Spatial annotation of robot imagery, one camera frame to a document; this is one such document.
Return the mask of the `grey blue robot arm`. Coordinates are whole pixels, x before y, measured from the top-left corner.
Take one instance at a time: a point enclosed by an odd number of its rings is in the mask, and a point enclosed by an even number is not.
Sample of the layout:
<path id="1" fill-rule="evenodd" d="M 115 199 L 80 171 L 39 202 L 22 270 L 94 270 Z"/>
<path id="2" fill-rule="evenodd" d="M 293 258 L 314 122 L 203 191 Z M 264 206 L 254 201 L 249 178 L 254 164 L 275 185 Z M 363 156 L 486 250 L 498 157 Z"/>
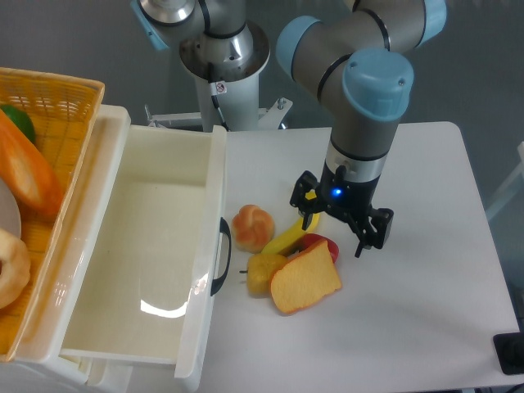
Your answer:
<path id="1" fill-rule="evenodd" d="M 443 1 L 353 1 L 333 25 L 289 22 L 270 45 L 243 1 L 134 1 L 154 48 L 176 47 L 194 78 L 205 131 L 255 129 L 258 76 L 270 57 L 335 119 L 320 178 L 296 181 L 291 205 L 309 223 L 324 212 L 349 225 L 360 250 L 384 246 L 393 212 L 373 194 L 413 86 L 405 53 L 440 33 Z"/>

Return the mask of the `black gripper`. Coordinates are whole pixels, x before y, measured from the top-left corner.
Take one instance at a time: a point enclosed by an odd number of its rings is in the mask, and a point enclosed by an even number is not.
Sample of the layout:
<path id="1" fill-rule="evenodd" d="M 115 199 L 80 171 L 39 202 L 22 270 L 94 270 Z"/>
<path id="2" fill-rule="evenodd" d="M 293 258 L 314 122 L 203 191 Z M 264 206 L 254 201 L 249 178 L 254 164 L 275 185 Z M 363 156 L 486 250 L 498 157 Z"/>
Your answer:
<path id="1" fill-rule="evenodd" d="M 320 182 L 308 170 L 296 180 L 290 205 L 299 210 L 303 230 L 320 212 L 348 220 L 359 239 L 355 250 L 359 258 L 363 250 L 381 250 L 391 231 L 394 211 L 372 207 L 378 180 L 379 160 L 327 158 Z"/>

